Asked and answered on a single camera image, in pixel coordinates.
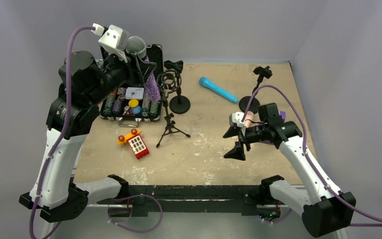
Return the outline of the purple glitter microphone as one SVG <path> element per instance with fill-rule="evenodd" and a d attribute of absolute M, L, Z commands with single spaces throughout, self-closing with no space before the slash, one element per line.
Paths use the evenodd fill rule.
<path fill-rule="evenodd" d="M 128 38 L 125 50 L 136 59 L 137 69 L 140 72 L 143 86 L 150 101 L 159 101 L 161 94 L 154 75 L 157 63 L 149 60 L 145 41 L 139 36 L 131 36 Z"/>

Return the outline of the black tripod mic stand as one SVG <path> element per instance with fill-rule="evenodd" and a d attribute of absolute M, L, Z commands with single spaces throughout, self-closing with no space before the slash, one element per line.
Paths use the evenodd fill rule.
<path fill-rule="evenodd" d="M 170 73 L 168 70 L 165 70 L 157 78 L 157 83 L 158 83 L 158 86 L 159 86 L 159 89 L 160 89 L 160 93 L 161 93 L 162 106 L 165 109 L 164 119 L 166 121 L 165 130 L 164 130 L 163 134 L 161 135 L 158 143 L 156 144 L 157 148 L 160 147 L 160 144 L 161 144 L 163 138 L 165 136 L 167 136 L 167 135 L 170 135 L 170 134 L 182 133 L 187 138 L 191 137 L 190 134 L 188 134 L 188 133 L 178 129 L 175 126 L 176 122 L 173 120 L 175 115 L 174 115 L 174 113 L 171 111 L 171 109 L 169 107 L 169 102 L 168 102 L 169 94 L 175 93 L 174 90 L 173 90 L 173 87 L 174 87 L 173 76 L 174 76 L 173 73 Z"/>

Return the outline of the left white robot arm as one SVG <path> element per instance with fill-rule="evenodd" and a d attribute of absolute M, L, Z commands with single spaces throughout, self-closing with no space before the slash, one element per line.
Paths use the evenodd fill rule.
<path fill-rule="evenodd" d="M 62 84 L 46 120 L 41 169 L 32 190 L 19 198 L 26 208 L 40 209 L 40 217 L 49 223 L 75 219 L 87 205 L 130 195 L 128 182 L 114 174 L 91 183 L 73 182 L 83 143 L 100 114 L 99 104 L 132 78 L 130 64 L 109 55 L 99 66 L 91 53 L 78 51 L 58 73 Z"/>

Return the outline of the white playing card deck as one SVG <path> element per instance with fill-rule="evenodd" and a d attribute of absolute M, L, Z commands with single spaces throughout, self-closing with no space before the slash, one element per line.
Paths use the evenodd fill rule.
<path fill-rule="evenodd" d="M 125 90 L 125 99 L 137 99 L 142 100 L 144 98 L 145 89 L 140 87 L 128 87 Z"/>

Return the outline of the pink toy microphone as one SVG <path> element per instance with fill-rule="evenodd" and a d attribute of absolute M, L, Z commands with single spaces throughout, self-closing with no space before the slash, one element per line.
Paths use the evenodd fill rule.
<path fill-rule="evenodd" d="M 249 128 L 253 124 L 254 113 L 248 112 L 244 118 L 245 127 Z"/>

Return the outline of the purple metronome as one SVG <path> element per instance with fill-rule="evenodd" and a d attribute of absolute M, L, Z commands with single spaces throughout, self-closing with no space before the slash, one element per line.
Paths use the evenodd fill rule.
<path fill-rule="evenodd" d="M 284 111 L 279 111 L 279 115 L 281 116 L 283 121 L 286 120 L 286 113 Z M 269 141 L 269 140 L 265 140 L 263 143 L 264 144 L 273 145 L 273 143 L 271 141 Z"/>

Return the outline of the yellow round chip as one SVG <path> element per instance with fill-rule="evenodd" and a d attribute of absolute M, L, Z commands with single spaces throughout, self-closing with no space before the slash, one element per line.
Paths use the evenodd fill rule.
<path fill-rule="evenodd" d="M 136 106 L 139 106 L 139 101 L 137 99 L 131 99 L 129 102 L 128 102 L 128 105 L 133 108 L 133 107 L 136 107 Z"/>

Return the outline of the black poker chip case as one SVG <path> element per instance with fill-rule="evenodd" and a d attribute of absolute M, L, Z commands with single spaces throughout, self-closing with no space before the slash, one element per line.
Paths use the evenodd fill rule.
<path fill-rule="evenodd" d="M 100 107 L 100 117 L 116 121 L 120 127 L 135 127 L 141 122 L 155 122 L 161 118 L 162 102 L 152 102 L 150 94 L 135 80 L 141 77 L 135 59 L 130 58 L 130 79 L 112 92 Z"/>

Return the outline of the blue small blind chip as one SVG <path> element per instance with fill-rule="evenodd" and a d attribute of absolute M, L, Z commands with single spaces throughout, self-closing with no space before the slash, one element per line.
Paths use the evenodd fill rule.
<path fill-rule="evenodd" d="M 135 114 L 135 115 L 140 115 L 141 114 L 141 110 L 142 108 L 140 106 L 136 106 L 136 107 L 133 107 L 131 108 L 132 112 Z"/>

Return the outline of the triangular all-in marker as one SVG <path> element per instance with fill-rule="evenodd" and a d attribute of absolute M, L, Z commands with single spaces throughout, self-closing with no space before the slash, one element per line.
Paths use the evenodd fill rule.
<path fill-rule="evenodd" d="M 123 116 L 135 116 L 133 109 L 130 106 L 125 106 L 122 113 Z"/>

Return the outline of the blue toy microphone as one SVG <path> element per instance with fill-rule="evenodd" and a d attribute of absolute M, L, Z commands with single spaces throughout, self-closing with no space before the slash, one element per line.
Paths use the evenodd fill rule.
<path fill-rule="evenodd" d="M 220 95 L 221 97 L 225 98 L 226 100 L 236 104 L 238 103 L 238 99 L 229 93 L 228 91 L 224 90 L 222 87 L 218 86 L 217 84 L 213 83 L 209 78 L 207 77 L 201 77 L 199 79 L 199 84 L 209 90 L 212 90 L 216 94 Z"/>

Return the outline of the red yellow toy block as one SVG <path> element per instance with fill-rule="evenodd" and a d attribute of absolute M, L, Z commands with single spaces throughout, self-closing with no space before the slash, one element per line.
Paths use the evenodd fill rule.
<path fill-rule="evenodd" d="M 117 144 L 128 144 L 136 159 L 140 159 L 150 153 L 146 143 L 141 137 L 141 131 L 136 128 L 133 128 L 129 134 L 119 135 L 117 138 Z"/>

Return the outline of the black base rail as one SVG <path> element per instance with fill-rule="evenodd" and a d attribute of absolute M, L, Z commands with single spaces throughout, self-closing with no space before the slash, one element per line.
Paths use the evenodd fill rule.
<path fill-rule="evenodd" d="M 59 206 L 42 206 L 41 218 L 54 223 L 78 217 L 87 205 L 125 204 L 128 200 L 134 207 L 133 215 L 144 217 L 149 212 L 162 208 L 164 212 L 177 213 L 241 213 L 256 214 L 257 205 L 270 205 L 280 201 L 305 218 L 334 216 L 340 200 L 332 196 L 312 203 L 308 196 L 289 185 L 276 175 L 256 185 L 229 186 L 158 186 L 133 185 L 121 178 L 106 178 L 91 184 L 70 184 L 66 202 Z"/>

